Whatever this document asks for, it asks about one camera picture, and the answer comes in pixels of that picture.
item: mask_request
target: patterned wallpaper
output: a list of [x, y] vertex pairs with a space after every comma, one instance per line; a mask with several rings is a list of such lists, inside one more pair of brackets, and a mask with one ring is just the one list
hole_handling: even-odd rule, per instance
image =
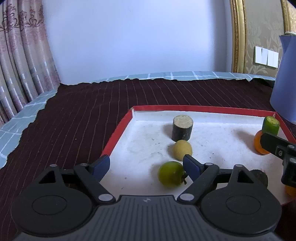
[[287, 3], [290, 12], [291, 32], [296, 32], [296, 8], [289, 1]]
[[275, 77], [277, 68], [254, 63], [255, 46], [283, 54], [279, 35], [284, 34], [281, 0], [243, 0], [246, 18], [246, 56], [244, 73]]

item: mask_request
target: fruit stem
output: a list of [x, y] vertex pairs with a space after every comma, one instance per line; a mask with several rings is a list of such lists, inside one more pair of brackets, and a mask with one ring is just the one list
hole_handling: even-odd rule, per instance
[[181, 178], [181, 181], [184, 183], [184, 185], [187, 184], [187, 182], [185, 180], [186, 177], [188, 177], [188, 174], [187, 173], [184, 173], [183, 176], [182, 176], [182, 178]]

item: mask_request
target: white wall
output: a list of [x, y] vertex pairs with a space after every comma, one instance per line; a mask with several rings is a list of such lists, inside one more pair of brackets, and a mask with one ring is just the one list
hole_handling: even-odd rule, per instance
[[62, 83], [227, 70], [224, 0], [43, 0]]

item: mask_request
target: pink curtain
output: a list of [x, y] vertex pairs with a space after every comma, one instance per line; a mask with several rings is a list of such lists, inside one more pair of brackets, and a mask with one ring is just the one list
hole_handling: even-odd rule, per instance
[[59, 86], [42, 0], [5, 0], [0, 6], [0, 123], [39, 94]]

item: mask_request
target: red tray border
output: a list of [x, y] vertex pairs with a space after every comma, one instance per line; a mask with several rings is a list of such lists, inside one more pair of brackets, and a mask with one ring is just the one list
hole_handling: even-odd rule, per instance
[[163, 111], [163, 110], [175, 110], [175, 111], [196, 111], [196, 112], [209, 112], [209, 113], [221, 113], [221, 114], [235, 114], [235, 115], [251, 115], [265, 117], [268, 115], [275, 115], [275, 118], [280, 122], [281, 129], [286, 135], [288, 141], [296, 143], [293, 134], [286, 126], [282, 118], [275, 111], [268, 110], [253, 110], [242, 108], [230, 108], [230, 107], [215, 107], [215, 106], [197, 106], [197, 105], [138, 105], [131, 108], [126, 115], [121, 119], [117, 125], [115, 131], [108, 140], [101, 155], [111, 155], [114, 147], [116, 146], [119, 138], [123, 134], [125, 128], [133, 118], [132, 109], [135, 111]]

